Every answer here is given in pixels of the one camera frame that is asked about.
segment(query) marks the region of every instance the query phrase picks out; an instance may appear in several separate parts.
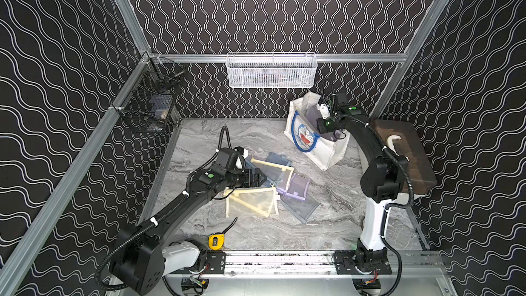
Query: black patterned wall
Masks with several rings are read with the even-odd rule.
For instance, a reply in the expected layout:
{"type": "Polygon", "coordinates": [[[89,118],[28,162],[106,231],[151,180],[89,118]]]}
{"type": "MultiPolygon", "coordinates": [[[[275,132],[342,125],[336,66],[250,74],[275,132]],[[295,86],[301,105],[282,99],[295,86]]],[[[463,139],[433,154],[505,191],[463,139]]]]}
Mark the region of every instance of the black patterned wall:
{"type": "Polygon", "coordinates": [[[0,268],[140,57],[113,0],[0,0],[0,268]]]}
{"type": "Polygon", "coordinates": [[[526,0],[451,0],[385,118],[438,186],[413,208],[461,296],[526,294],[526,0]]]}
{"type": "MultiPolygon", "coordinates": [[[[323,63],[318,65],[314,87],[321,94],[325,77],[332,78],[336,91],[343,91],[353,104],[370,112],[380,97],[395,63],[323,63]]],[[[161,66],[170,70],[173,66],[161,66]]],[[[176,107],[191,118],[286,118],[289,102],[308,89],[230,88],[224,64],[191,64],[178,90],[176,107]]],[[[325,94],[330,88],[325,84],[325,94]]]]}
{"type": "Polygon", "coordinates": [[[130,0],[156,53],[400,53],[432,0],[130,0]]]}
{"type": "MultiPolygon", "coordinates": [[[[130,0],[154,53],[402,53],[432,0],[130,0]]],[[[282,118],[302,89],[231,89],[222,64],[192,64],[183,117],[282,118]]],[[[372,110],[391,63],[319,64],[372,110]]]]}
{"type": "MultiPolygon", "coordinates": [[[[117,232],[139,224],[170,133],[137,135],[120,120],[66,207],[17,295],[99,295],[94,272],[117,232]]],[[[109,272],[102,277],[109,283],[109,272]]]]}

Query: tape measure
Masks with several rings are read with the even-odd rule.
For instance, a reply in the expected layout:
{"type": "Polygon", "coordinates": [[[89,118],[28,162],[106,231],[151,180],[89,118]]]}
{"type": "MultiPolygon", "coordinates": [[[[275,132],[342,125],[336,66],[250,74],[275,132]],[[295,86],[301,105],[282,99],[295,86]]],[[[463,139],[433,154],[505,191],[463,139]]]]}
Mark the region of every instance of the tape measure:
{"type": "Polygon", "coordinates": [[[233,219],[233,222],[220,234],[211,234],[208,236],[208,247],[212,250],[219,250],[225,244],[225,233],[230,230],[234,224],[236,224],[237,217],[233,219]]]}

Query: wire mesh basket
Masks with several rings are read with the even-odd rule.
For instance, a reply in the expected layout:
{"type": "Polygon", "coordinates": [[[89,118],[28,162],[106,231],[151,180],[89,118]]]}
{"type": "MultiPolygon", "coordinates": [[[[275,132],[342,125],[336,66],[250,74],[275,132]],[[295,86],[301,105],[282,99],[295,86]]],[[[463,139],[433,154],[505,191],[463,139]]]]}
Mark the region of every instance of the wire mesh basket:
{"type": "Polygon", "coordinates": [[[152,58],[154,69],[145,71],[145,79],[155,80],[159,89],[173,89],[179,87],[187,69],[182,65],[165,58],[152,58]]]}
{"type": "Polygon", "coordinates": [[[174,82],[146,68],[123,108],[118,110],[123,122],[136,133],[160,133],[178,121],[174,110],[174,82]]]}
{"type": "Polygon", "coordinates": [[[232,88],[311,88],[318,62],[315,53],[228,53],[232,88]]]}

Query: metal mounting plate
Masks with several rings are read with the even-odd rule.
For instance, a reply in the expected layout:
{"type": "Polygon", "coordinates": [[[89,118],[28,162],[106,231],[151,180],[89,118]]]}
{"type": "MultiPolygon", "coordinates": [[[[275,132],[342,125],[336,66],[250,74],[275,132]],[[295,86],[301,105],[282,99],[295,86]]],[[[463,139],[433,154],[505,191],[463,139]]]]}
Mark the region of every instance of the metal mounting plate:
{"type": "MultiPolygon", "coordinates": [[[[332,262],[336,267],[336,274],[364,274],[367,272],[360,272],[356,268],[355,260],[353,259],[355,252],[351,251],[335,251],[332,256],[332,262]]],[[[391,266],[389,262],[382,263],[378,266],[379,274],[391,274],[391,266]]]]}
{"type": "MultiPolygon", "coordinates": [[[[225,274],[225,259],[227,254],[222,251],[207,251],[206,262],[210,265],[203,274],[225,274]]],[[[187,267],[172,272],[171,274],[191,274],[187,267]]]]}

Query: marble table surface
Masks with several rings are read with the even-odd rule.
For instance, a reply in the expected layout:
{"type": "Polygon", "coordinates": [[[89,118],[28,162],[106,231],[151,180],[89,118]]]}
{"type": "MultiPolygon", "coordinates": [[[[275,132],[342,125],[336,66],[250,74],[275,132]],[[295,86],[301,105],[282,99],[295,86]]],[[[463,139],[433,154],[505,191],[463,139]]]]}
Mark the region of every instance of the marble table surface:
{"type": "MultiPolygon", "coordinates": [[[[185,188],[189,172],[202,165],[217,147],[223,125],[230,131],[232,146],[266,158],[269,152],[285,155],[295,172],[311,179],[308,197],[320,205],[302,224],[278,203],[278,215],[240,217],[225,235],[225,248],[235,250],[350,250],[356,248],[365,216],[365,196],[360,189],[362,169],[358,144],[351,138],[345,157],[326,172],[298,151],[284,134],[284,120],[184,120],[171,163],[159,192],[158,212],[185,188]]],[[[207,243],[208,235],[220,232],[232,221],[225,217],[226,200],[213,200],[198,209],[168,242],[188,238],[207,243]]],[[[418,236],[405,210],[393,208],[387,240],[398,250],[421,250],[418,236]]]]}

